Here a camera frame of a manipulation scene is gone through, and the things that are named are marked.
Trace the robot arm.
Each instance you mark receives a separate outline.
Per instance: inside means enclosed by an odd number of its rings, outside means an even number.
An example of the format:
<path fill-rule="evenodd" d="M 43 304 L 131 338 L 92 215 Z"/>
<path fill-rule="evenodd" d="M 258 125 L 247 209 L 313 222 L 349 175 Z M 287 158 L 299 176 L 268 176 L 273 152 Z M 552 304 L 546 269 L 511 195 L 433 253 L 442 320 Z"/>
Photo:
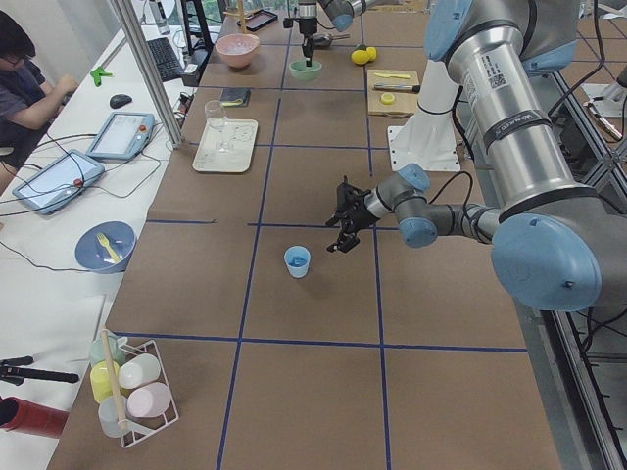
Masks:
<path fill-rule="evenodd" d="M 375 188 L 338 186 L 332 251 L 348 252 L 359 232 L 393 214 L 405 243 L 459 235 L 492 245 L 494 271 L 526 306 L 577 310 L 616 298 L 609 219 L 597 191 L 577 182 L 558 146 L 530 76 L 566 67 L 576 50 L 571 1 L 441 1 L 429 20 L 425 53 L 463 92 L 503 198 L 501 209 L 426 201 L 429 180 L 407 164 Z"/>
<path fill-rule="evenodd" d="M 305 56 L 305 66 L 313 66 L 314 36 L 317 34 L 317 11 L 321 8 L 331 21 L 334 29 L 344 32 L 353 22 L 353 18 L 361 16 L 375 5 L 382 4 L 377 0 L 319 0 L 299 1 L 296 6 L 293 20 L 298 24 L 299 32 L 303 35 L 302 50 Z"/>

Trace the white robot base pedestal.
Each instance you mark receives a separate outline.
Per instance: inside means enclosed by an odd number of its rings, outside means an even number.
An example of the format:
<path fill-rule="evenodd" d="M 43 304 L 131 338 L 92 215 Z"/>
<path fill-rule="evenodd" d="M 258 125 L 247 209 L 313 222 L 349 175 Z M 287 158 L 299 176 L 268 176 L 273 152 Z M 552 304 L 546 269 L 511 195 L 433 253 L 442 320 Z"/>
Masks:
<path fill-rule="evenodd" d="M 453 108 L 459 86 L 443 62 L 427 60 L 415 113 L 403 126 L 388 128 L 391 168 L 417 164 L 425 171 L 459 170 Z"/>

